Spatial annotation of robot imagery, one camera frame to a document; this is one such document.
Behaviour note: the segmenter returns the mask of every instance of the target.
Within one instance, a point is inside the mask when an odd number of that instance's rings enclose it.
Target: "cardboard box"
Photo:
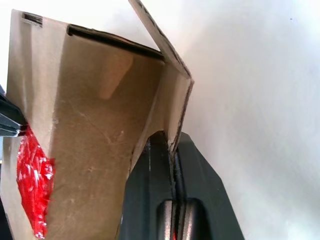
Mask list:
[[[139,0],[161,52],[122,37],[13,10],[7,97],[55,159],[48,240],[114,240],[126,179],[147,138],[177,147],[193,80]],[[21,138],[3,144],[1,199],[15,240],[35,239],[21,205]]]

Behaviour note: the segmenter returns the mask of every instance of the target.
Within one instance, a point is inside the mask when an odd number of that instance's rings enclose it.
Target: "red packaging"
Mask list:
[[[47,233],[45,216],[54,187],[54,159],[46,157],[34,133],[28,127],[21,140],[17,159],[17,184],[22,206],[34,235],[44,239]]]

